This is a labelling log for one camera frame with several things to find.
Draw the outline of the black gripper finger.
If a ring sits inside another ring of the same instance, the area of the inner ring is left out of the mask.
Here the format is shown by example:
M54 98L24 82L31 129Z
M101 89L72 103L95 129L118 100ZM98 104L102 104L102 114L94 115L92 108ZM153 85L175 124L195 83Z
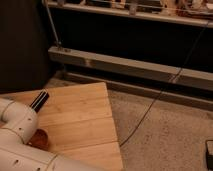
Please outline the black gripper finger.
M39 95L34 99L34 101L30 104L30 107L35 111L38 112L45 102L49 98L49 93L47 91L41 91Z

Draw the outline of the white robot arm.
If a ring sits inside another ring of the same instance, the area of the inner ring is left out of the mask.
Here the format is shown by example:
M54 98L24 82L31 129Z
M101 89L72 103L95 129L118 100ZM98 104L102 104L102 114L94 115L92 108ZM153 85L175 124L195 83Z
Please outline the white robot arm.
M41 91L30 106L0 98L0 171L101 171L100 168L27 146L38 127L37 111L49 94Z

